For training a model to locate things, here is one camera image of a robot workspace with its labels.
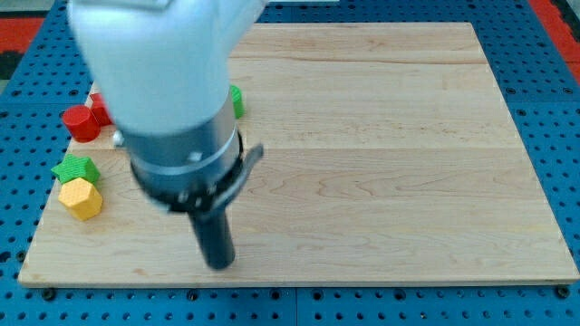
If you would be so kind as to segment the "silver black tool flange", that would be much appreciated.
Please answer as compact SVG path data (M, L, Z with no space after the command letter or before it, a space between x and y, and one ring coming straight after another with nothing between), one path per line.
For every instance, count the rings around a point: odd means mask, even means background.
M173 212L226 209L264 156L261 144L244 149L231 94L213 117L191 129L158 136L117 130L112 141L128 153L141 189Z

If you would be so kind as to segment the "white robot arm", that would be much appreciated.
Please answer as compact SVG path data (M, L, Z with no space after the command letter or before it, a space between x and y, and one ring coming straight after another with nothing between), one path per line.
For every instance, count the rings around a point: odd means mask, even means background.
M183 212L205 263L235 249L226 210L263 157L245 149L227 60L264 0L72 1L68 21L141 189Z

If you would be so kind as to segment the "red block behind arm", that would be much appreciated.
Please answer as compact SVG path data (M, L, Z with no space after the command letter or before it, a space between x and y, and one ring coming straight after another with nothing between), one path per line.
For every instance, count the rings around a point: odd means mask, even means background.
M112 118L108 112L104 98L100 93L93 93L90 95L92 100L91 110L95 119L101 126L109 126L113 124Z

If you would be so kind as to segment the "green block behind arm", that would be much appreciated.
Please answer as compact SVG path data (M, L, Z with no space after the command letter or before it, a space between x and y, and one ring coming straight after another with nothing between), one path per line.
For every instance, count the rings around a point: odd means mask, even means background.
M234 84L230 85L230 94L233 104L233 110L236 119L242 118L246 113L246 108L243 99L243 92Z

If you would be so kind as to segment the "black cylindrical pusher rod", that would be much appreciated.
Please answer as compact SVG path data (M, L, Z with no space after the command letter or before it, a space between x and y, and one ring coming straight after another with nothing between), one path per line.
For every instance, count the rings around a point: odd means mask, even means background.
M192 211L188 217L206 265L213 270L228 268L236 253L226 211L219 209L207 214Z

